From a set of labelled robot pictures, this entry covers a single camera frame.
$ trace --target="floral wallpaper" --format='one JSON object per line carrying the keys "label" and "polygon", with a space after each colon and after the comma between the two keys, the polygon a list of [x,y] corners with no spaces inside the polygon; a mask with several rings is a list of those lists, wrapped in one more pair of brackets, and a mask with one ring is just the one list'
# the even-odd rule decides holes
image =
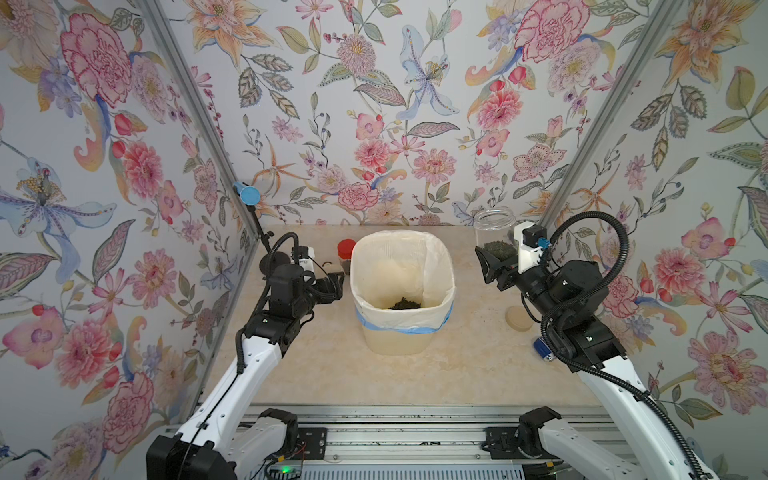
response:
{"label": "floral wallpaper", "polygon": [[[599,317],[720,478],[764,478],[768,6],[689,0],[677,15],[556,223],[624,223],[629,260]],[[608,270],[618,239],[585,221],[558,249]]]}
{"label": "floral wallpaper", "polygon": [[176,0],[163,7],[266,223],[539,217],[650,0]]}
{"label": "floral wallpaper", "polygon": [[0,84],[0,477],[137,478],[251,239],[131,0],[0,0]]}

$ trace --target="trash bin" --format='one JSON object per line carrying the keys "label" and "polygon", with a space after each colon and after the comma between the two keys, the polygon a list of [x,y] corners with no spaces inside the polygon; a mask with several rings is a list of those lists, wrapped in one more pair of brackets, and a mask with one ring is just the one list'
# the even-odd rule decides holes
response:
{"label": "trash bin", "polygon": [[[380,355],[420,353],[448,321],[453,263],[431,233],[389,230],[363,237],[352,252],[350,285],[366,344]],[[391,310],[401,299],[421,304]]]}

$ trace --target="beige tabletop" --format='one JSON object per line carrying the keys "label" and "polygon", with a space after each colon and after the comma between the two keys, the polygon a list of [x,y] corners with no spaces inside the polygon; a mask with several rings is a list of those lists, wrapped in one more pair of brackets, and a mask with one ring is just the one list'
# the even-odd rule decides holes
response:
{"label": "beige tabletop", "polygon": [[[338,263],[336,245],[396,227],[271,227],[275,238],[295,231],[314,247],[321,264]],[[599,406],[589,389],[557,361],[547,363],[531,344],[538,324],[521,333],[505,322],[507,307],[520,305],[512,288],[485,285],[468,227],[412,227],[436,235],[453,259],[456,298],[448,322],[427,349],[412,356],[371,352],[362,336],[345,279],[344,297],[315,307],[316,317],[291,345],[257,393],[255,402],[334,405]],[[282,250],[290,251],[286,242]],[[205,391],[235,358],[234,333],[248,320],[263,289],[256,254]]]}

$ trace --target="jar lid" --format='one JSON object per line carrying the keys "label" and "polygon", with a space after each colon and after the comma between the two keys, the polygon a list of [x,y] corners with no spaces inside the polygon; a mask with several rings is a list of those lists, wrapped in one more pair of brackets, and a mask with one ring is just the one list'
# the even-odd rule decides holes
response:
{"label": "jar lid", "polygon": [[352,250],[355,248],[355,240],[347,238],[339,242],[337,250],[339,251],[339,258],[348,260],[352,258]]}

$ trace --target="white plastic bag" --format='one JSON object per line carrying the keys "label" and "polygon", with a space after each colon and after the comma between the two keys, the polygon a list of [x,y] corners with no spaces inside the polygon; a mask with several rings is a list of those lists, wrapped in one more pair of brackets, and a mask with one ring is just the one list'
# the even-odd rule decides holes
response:
{"label": "white plastic bag", "polygon": [[[381,231],[363,237],[352,251],[350,284],[357,317],[371,330],[434,333],[453,307],[453,263],[431,233]],[[389,310],[403,297],[421,303],[413,310]]]}

